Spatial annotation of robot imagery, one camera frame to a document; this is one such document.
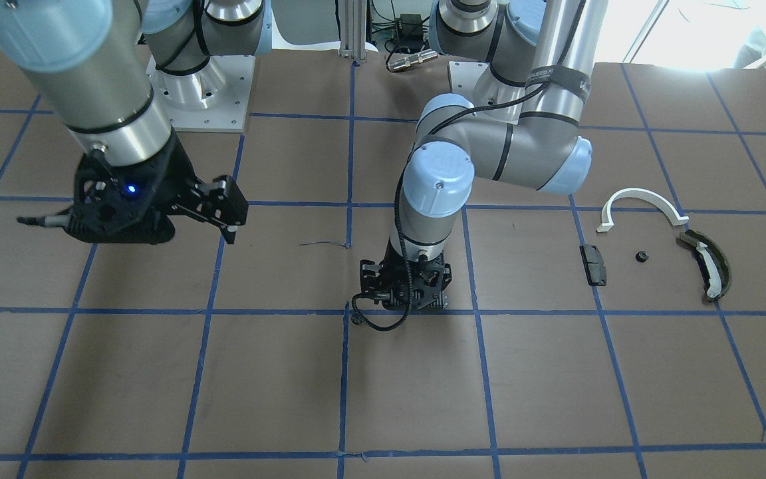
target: black cable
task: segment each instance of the black cable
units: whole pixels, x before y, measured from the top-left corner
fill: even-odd
[[[395,22],[395,24],[398,24],[398,14],[395,13],[395,2],[393,0],[389,0],[389,4],[392,6],[392,21]],[[398,40],[398,42],[401,41],[401,36],[398,33],[398,30],[395,29],[395,39]]]
[[[395,230],[398,232],[398,245],[401,247],[401,258],[404,258],[404,267],[407,269],[407,308],[404,310],[401,319],[391,325],[381,327],[381,325],[371,322],[371,320],[359,310],[359,306],[356,306],[356,300],[373,299],[372,296],[360,292],[350,298],[350,306],[353,307],[352,322],[357,325],[363,323],[368,324],[371,329],[380,331],[381,333],[386,333],[387,331],[391,331],[396,327],[399,327],[399,325],[404,324],[404,321],[406,321],[407,317],[410,316],[410,313],[413,312],[413,272],[410,267],[410,260],[407,259],[407,243],[404,240],[404,229],[401,227],[401,187],[404,185],[404,172],[401,172],[401,177],[398,179],[398,187],[395,187]]]
[[[412,29],[412,30],[410,30],[410,33],[407,33],[407,37],[409,37],[409,36],[411,36],[413,33],[415,33],[415,32],[416,32],[416,29],[418,29],[419,27],[422,27],[422,30],[423,30],[423,28],[424,28],[424,25],[425,25],[425,22],[426,22],[426,21],[428,21],[428,19],[430,19],[430,18],[431,18],[431,16],[429,16],[429,15],[428,15],[428,16],[426,16],[425,18],[423,18],[423,19],[422,19],[422,22],[420,22],[420,23],[419,23],[419,24],[417,24],[417,25],[414,25],[414,26],[413,26],[413,29]],[[386,70],[387,70],[387,72],[389,72],[389,73],[395,73],[395,72],[392,72],[392,70],[390,70],[390,69],[389,69],[389,60],[392,60],[392,55],[395,55],[395,52],[396,52],[396,51],[398,51],[398,49],[400,49],[400,48],[401,48],[401,42],[402,42],[403,40],[404,40],[404,39],[398,39],[398,42],[397,42],[397,43],[395,43],[395,46],[394,46],[394,47],[392,47],[391,51],[390,51],[389,49],[386,49],[386,50],[389,52],[389,57],[386,57]]]
[[[575,16],[572,19],[572,25],[569,27],[569,34],[566,36],[566,43],[563,45],[563,50],[560,52],[560,57],[557,58],[557,65],[563,64],[563,61],[566,60],[566,55],[569,53],[569,49],[572,48],[572,40],[575,38],[575,33],[578,30],[578,22],[580,22],[581,20],[581,13],[584,12],[584,4],[586,4],[586,0],[580,0],[580,2],[578,2],[578,9],[575,10]],[[453,122],[457,121],[458,119],[465,117],[465,115],[469,115],[474,112],[486,112],[489,110],[499,110],[502,108],[509,108],[511,106],[516,106],[516,105],[519,105],[520,103],[524,103],[525,101],[528,101],[531,98],[534,98],[536,95],[544,92],[545,89],[548,88],[549,84],[550,84],[550,80],[547,80],[545,82],[540,82],[540,84],[538,84],[540,86],[537,87],[536,90],[522,96],[521,98],[517,98],[516,100],[510,100],[504,103],[496,103],[495,105],[474,106],[474,107],[465,109],[461,112],[457,112],[456,114],[450,116],[449,118],[445,118],[440,124],[437,124],[435,127],[433,127],[430,131],[428,131],[428,134],[437,134],[442,128],[445,128],[449,126],[450,124],[452,124]]]
[[[371,0],[371,8],[374,9],[374,12],[377,13],[377,16],[379,16],[381,19],[385,19],[385,21],[391,21],[391,22],[395,21],[395,19],[387,19],[387,18],[385,18],[385,16],[381,15],[379,10],[377,10],[377,6],[374,5],[374,0]]]
[[[335,28],[338,30],[338,40],[341,41],[341,19],[338,18],[338,0],[335,0]]]

